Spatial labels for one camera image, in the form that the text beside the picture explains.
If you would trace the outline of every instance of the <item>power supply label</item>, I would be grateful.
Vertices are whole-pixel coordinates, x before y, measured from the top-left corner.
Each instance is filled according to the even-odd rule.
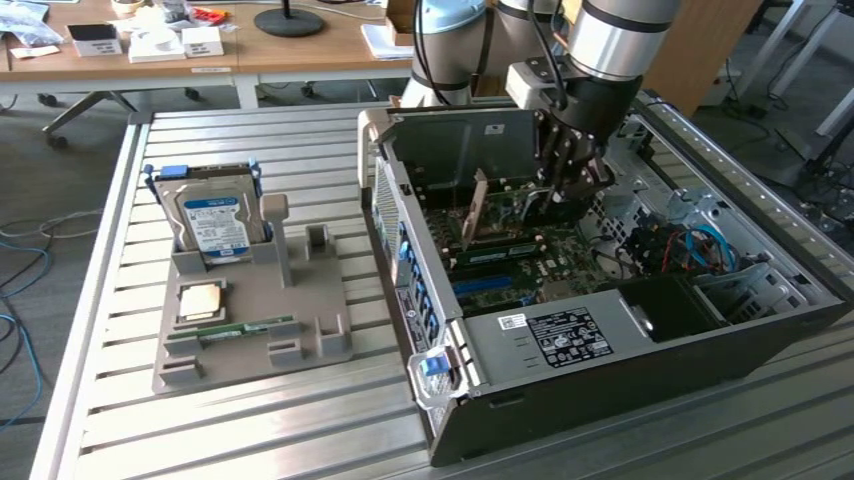
[[[613,353],[585,308],[528,318],[528,328],[555,368]]]

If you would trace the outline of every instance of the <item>blue hard drive label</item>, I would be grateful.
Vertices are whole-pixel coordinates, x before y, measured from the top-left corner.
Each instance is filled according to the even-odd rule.
[[[184,202],[184,209],[198,250],[205,255],[225,258],[249,250],[245,225],[237,219],[237,198],[188,200]]]

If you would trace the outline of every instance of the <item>white box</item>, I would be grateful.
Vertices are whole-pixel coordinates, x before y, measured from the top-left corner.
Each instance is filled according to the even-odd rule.
[[[68,25],[72,43],[81,57],[120,55],[118,34],[112,25]]]
[[[218,38],[218,28],[194,27],[181,30],[184,53],[189,58],[224,55],[222,41]]]
[[[130,35],[130,48],[128,49],[130,63],[164,62],[185,58],[184,47],[172,30],[162,28],[133,32]]]

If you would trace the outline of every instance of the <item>sticker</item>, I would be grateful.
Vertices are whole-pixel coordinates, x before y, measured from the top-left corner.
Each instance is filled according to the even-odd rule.
[[[585,308],[531,318],[527,324],[543,357],[555,368],[613,353]]]
[[[230,72],[230,67],[194,67],[189,71],[192,73],[228,73]]]
[[[497,324],[501,326],[501,330],[524,327],[527,325],[527,322],[524,321],[524,313],[497,317]]]
[[[249,249],[245,225],[237,220],[240,203],[234,197],[184,202],[186,219],[198,250],[212,257],[232,257]]]
[[[512,247],[508,251],[509,255],[519,255],[520,253],[529,253],[536,250],[536,245],[524,245],[521,247]]]
[[[503,135],[504,134],[504,124],[497,125],[487,125],[485,130],[483,131],[484,135]]]

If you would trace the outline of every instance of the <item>wooden desk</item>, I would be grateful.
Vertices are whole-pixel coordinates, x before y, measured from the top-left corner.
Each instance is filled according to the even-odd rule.
[[[233,5],[218,6],[229,13],[234,13]],[[50,4],[48,25],[68,38],[66,25],[98,23],[98,21],[114,20],[116,13],[106,0],[81,0],[80,3]],[[18,60],[9,59],[10,71],[2,75],[2,81],[38,81],[61,76],[62,80],[90,80],[104,78],[128,78],[172,76],[190,74],[210,74],[232,72],[237,69],[237,42],[236,33],[221,33],[225,55],[217,57],[190,58],[181,61],[130,63],[126,54],[106,55],[101,57],[78,57],[73,45],[65,43],[58,46],[60,53],[40,58]],[[129,40],[122,35],[122,51],[128,51]],[[20,47],[20,42],[9,36],[6,40],[9,48]]]
[[[320,15],[327,26],[305,38],[277,38],[254,28],[253,19],[270,5],[236,5],[237,56],[241,73],[310,72],[324,70],[361,70],[405,68],[409,60],[379,61],[371,56],[361,38],[360,26],[368,22],[329,12],[309,10]],[[336,9],[363,17],[381,17],[383,10],[367,5],[335,5]]]
[[[225,55],[217,57],[130,64],[126,55],[80,58],[68,43],[60,46],[58,54],[17,60],[9,58],[5,48],[20,44],[8,37],[0,41],[0,95],[230,85],[237,89],[240,107],[257,108],[254,87],[260,83],[401,78],[409,74],[409,61],[372,58],[359,29],[369,23],[364,20],[317,12],[327,21],[325,30],[310,37],[284,39],[260,32],[253,24],[256,13],[273,5],[216,7],[232,14],[230,21],[238,26],[232,33],[222,33]],[[383,12],[365,5],[336,8],[368,17]],[[48,24],[66,35],[65,25],[114,18],[108,0],[81,0],[50,4]],[[122,47],[126,52],[126,39]]]

